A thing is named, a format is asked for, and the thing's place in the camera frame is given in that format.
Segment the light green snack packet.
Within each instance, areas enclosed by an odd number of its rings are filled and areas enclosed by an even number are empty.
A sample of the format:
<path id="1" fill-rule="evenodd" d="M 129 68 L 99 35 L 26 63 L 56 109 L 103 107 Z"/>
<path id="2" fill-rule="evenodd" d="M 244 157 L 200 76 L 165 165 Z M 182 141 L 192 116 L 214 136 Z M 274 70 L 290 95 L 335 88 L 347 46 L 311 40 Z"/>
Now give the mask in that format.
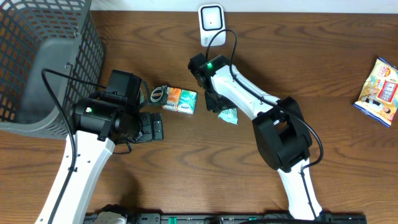
<path id="1" fill-rule="evenodd" d="M 219 113 L 218 117 L 227 123 L 238 124 L 238 113 L 236 108 L 223 110 Z"/>

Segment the teal small snack packet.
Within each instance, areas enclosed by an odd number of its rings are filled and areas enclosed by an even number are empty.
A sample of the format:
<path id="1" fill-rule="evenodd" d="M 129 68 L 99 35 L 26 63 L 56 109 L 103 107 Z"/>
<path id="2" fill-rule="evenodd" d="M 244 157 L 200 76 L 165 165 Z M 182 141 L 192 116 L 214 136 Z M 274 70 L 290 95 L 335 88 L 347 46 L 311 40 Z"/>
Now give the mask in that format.
<path id="1" fill-rule="evenodd" d="M 197 102 L 197 92 L 182 90 L 178 102 L 177 111 L 185 114 L 193 114 Z"/>

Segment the dark green round-logo packet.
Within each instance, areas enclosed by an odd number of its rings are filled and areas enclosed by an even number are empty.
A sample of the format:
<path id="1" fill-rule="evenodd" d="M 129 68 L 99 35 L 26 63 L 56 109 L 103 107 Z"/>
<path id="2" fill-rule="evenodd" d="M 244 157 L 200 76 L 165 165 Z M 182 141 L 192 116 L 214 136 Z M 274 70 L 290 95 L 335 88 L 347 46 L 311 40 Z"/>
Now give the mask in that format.
<path id="1" fill-rule="evenodd" d="M 158 86 L 150 94 L 149 104 L 153 106 L 163 106 L 167 104 L 169 87 L 167 85 Z"/>

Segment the orange small snack packet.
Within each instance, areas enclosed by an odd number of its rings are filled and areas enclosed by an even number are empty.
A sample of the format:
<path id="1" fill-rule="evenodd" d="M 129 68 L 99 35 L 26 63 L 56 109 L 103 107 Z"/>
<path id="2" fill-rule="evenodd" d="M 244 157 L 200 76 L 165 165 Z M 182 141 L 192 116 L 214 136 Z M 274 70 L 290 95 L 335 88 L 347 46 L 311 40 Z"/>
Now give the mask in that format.
<path id="1" fill-rule="evenodd" d="M 164 110 L 177 111 L 182 89 L 168 87 L 167 89 L 167 101 L 162 106 Z"/>

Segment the large beige snack bag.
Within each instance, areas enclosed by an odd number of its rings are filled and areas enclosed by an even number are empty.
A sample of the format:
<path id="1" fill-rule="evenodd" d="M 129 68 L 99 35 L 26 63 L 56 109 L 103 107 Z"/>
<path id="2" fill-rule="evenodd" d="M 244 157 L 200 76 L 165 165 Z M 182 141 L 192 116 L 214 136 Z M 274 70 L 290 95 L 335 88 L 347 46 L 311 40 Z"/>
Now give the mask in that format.
<path id="1" fill-rule="evenodd" d="M 397 113 L 397 67 L 378 57 L 353 106 L 389 128 Z"/>

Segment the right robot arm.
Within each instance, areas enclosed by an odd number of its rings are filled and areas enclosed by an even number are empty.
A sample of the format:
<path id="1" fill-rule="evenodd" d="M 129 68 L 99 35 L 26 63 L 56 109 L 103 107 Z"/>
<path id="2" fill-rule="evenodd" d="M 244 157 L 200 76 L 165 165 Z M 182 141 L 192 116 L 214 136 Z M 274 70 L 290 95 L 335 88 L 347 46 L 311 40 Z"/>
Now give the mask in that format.
<path id="1" fill-rule="evenodd" d="M 294 219 L 318 220 L 322 207 L 309 174 L 309 148 L 317 138 L 291 97 L 272 96 L 247 78 L 226 57 L 192 57 L 188 69 L 205 91 L 206 108 L 219 113 L 239 108 L 252 122 L 257 149 L 282 180 Z"/>

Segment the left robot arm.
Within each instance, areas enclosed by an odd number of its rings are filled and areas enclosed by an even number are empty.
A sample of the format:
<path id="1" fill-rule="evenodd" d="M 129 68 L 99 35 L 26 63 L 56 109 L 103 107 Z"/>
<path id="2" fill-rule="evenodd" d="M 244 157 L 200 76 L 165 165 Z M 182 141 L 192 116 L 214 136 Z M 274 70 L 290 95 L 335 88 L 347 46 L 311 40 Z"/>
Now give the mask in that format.
<path id="1" fill-rule="evenodd" d="M 96 183 L 118 144 L 132 151 L 133 144 L 164 138 L 162 115 L 143 112 L 148 103 L 147 83 L 133 73 L 113 70 L 107 86 L 101 85 L 75 103 L 66 114 L 47 75 L 42 79 L 67 128 L 67 141 L 60 168 L 37 223 L 83 223 Z"/>

